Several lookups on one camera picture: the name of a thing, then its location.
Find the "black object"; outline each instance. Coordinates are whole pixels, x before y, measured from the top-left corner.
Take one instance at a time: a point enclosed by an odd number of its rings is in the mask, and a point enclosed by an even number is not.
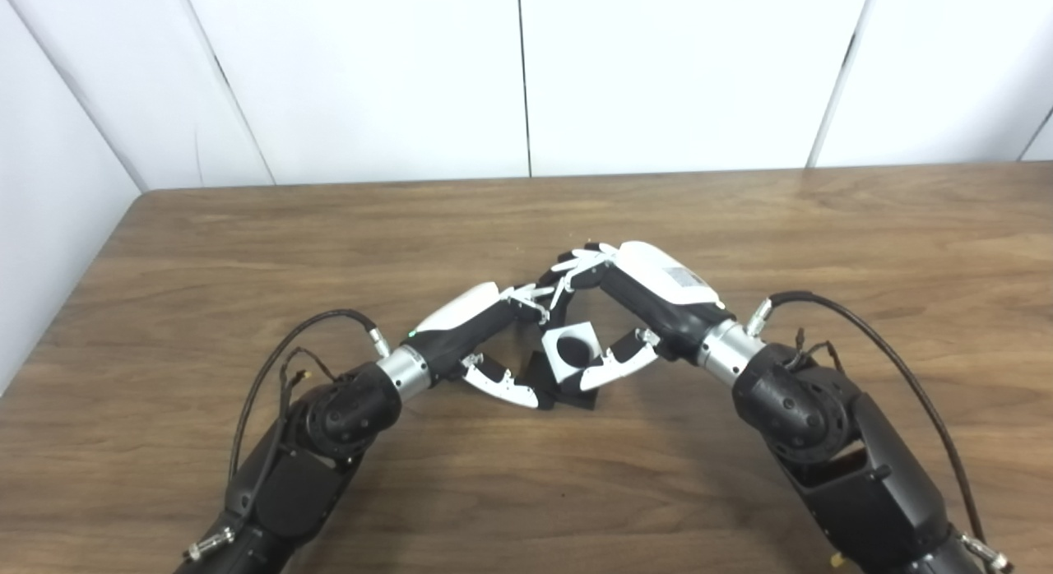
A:
[[[582,410],[596,409],[596,397],[599,395],[599,390],[578,391],[577,393],[562,391],[556,384],[556,376],[552,374],[552,367],[543,352],[535,351],[531,354],[526,367],[519,373],[518,382],[533,388],[539,401],[547,401],[544,407],[539,408],[540,410],[551,409],[553,401]]]
[[[176,574],[281,572],[296,549],[321,530],[366,449],[395,423],[401,408],[398,391],[373,362],[305,393],[237,470],[223,511],[203,537],[230,528],[237,531],[233,543],[181,563]],[[279,451],[267,469],[275,436]]]

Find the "wooden table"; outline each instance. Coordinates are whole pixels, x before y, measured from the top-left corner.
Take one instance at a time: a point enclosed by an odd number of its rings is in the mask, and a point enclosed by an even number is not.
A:
[[[630,239],[740,316],[808,288],[872,319],[947,419],[993,543],[1053,571],[1053,164],[1028,163],[151,193],[0,398],[0,572],[172,571],[220,508],[252,375],[299,320],[351,305],[398,341],[471,285]],[[599,293],[576,304],[602,341],[634,325]],[[787,308],[767,334],[798,324],[835,340],[965,526],[906,383],[822,310]],[[303,341],[336,367],[372,358],[340,322]],[[486,350],[516,364],[536,344],[521,330]],[[297,566],[811,573],[831,553],[727,389],[662,363],[592,413],[463,383],[415,398]]]

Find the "white wall panel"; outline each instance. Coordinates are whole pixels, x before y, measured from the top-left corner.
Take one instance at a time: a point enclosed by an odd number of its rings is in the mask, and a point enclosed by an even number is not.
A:
[[[0,391],[138,194],[0,0]]]
[[[525,176],[517,0],[191,0],[279,183]]]
[[[1024,161],[1053,161],[1053,123],[1049,120],[1024,154]]]
[[[1015,160],[1053,106],[1053,0],[875,0],[818,164]]]
[[[863,0],[522,0],[535,175],[800,167]]]
[[[271,183],[185,0],[13,0],[150,189]]]

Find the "wire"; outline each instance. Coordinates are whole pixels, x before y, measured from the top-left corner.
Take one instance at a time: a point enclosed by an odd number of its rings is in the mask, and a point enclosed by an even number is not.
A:
[[[885,353],[885,356],[889,357],[889,360],[896,365],[899,373],[907,380],[907,384],[911,387],[914,391],[914,395],[921,402],[921,407],[925,409],[926,414],[929,415],[929,419],[932,420],[932,424],[936,427],[936,432],[939,434],[940,440],[943,442],[943,448],[947,450],[947,456],[951,461],[951,469],[954,470],[954,477],[958,480],[958,488],[961,489],[961,499],[966,504],[966,513],[969,515],[969,524],[973,530],[973,536],[977,537],[980,541],[987,542],[984,535],[984,526],[980,522],[979,512],[976,510],[976,500],[973,498],[973,492],[969,484],[969,477],[966,475],[966,468],[961,462],[961,457],[958,455],[958,450],[954,446],[954,440],[951,439],[951,432],[948,432],[947,424],[943,423],[943,419],[939,417],[939,412],[936,411],[936,407],[933,404],[932,399],[925,392],[921,387],[921,382],[918,380],[917,376],[914,374],[903,359],[896,354],[896,351],[892,349],[889,342],[885,341],[881,336],[874,331],[872,326],[867,324],[858,315],[851,312],[845,305],[832,301],[827,297],[821,297],[814,293],[808,291],[788,291],[784,293],[777,293],[770,297],[769,300],[772,302],[772,311],[777,306],[787,302],[812,302],[824,306],[834,313],[848,319],[849,322],[853,323],[867,337],[874,342],[877,348]]]
[[[289,370],[289,363],[290,363],[290,361],[294,357],[296,357],[298,354],[303,354],[305,356],[310,356],[311,359],[315,361],[315,364],[318,365],[318,369],[322,372],[322,374],[325,375],[325,378],[327,378],[331,381],[336,381],[336,377],[333,376],[333,372],[329,370],[329,367],[326,367],[326,364],[322,361],[321,358],[318,357],[317,354],[315,354],[314,352],[311,352],[310,350],[307,350],[305,348],[300,348],[300,347],[294,348],[293,351],[290,352],[285,356],[285,361],[282,362],[281,368],[280,368],[280,371],[282,373],[284,373],[284,372],[286,372]]]
[[[331,317],[346,317],[358,321],[366,333],[376,330],[377,328],[377,324],[374,323],[372,319],[354,309],[334,309],[332,311],[325,311],[323,313],[319,313],[319,315],[311,317],[296,328],[293,328],[293,331],[291,331],[289,335],[286,335],[285,338],[282,339],[281,342],[279,342],[274,349],[274,352],[271,353],[271,356],[267,357],[266,361],[263,361],[263,365],[260,367],[259,372],[256,373],[256,378],[253,379],[253,384],[249,388],[249,395],[245,397],[244,405],[241,408],[241,416],[238,417],[238,425],[234,431],[234,444],[231,448],[231,462],[227,467],[227,481],[233,480],[234,476],[238,473],[238,455],[241,453],[241,440],[245,435],[245,424],[249,423],[249,416],[253,412],[253,402],[256,401],[256,395],[259,394],[260,385],[263,384],[263,379],[266,378],[267,373],[270,373],[271,369],[274,368],[274,363],[277,362],[281,353],[289,348],[289,344],[292,343],[297,336],[315,323]],[[324,364],[319,362],[319,368],[321,369],[322,367],[324,367]],[[323,369],[322,372],[326,372],[326,376],[330,376],[327,369]]]

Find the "robotic hand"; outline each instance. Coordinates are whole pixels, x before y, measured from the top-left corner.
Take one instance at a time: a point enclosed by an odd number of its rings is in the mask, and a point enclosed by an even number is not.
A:
[[[376,325],[357,312],[330,312],[294,330],[260,372],[236,440],[240,440],[259,382],[305,326],[333,315],[355,318],[381,357],[307,391],[292,403],[293,387],[304,373],[286,381],[286,357],[278,418],[240,469],[235,452],[223,511],[203,539],[185,552],[176,573],[281,572],[293,553],[318,534],[377,434],[398,420],[404,402],[442,379],[463,378],[490,395],[528,408],[552,405],[550,396],[516,384],[508,369],[475,353],[481,342],[516,319],[548,319],[548,310],[535,298],[551,293],[552,289],[534,284],[503,292],[494,282],[479,284],[424,319],[391,352]],[[327,373],[324,364],[319,367]]]
[[[550,350],[550,362],[562,390],[595,389],[659,356],[687,360],[731,388],[739,417],[759,432],[816,524],[867,574],[978,573],[970,553],[992,571],[1011,571],[1005,555],[948,521],[936,484],[869,395],[841,370],[816,363],[811,351],[801,350],[802,336],[797,348],[759,338],[778,304],[829,303],[853,322],[858,320],[857,326],[869,330],[905,376],[914,379],[883,340],[845,308],[811,293],[783,293],[763,301],[742,325],[707,282],[657,248],[636,241],[618,249],[590,243],[563,254],[539,284],[552,289],[551,295],[541,296],[549,311],[541,321],[545,337],[564,330],[580,334],[580,325],[563,325],[567,306],[575,292],[596,286],[644,323],[602,354],[593,354],[588,363],[578,362],[576,370],[567,369],[565,358],[555,357],[571,347],[553,347],[557,354]],[[585,331],[592,334],[591,328]],[[595,348],[589,337],[582,340]],[[930,410],[920,385],[915,392]],[[934,411],[931,416],[946,435]],[[945,443],[962,483],[973,530],[982,537],[949,436]]]

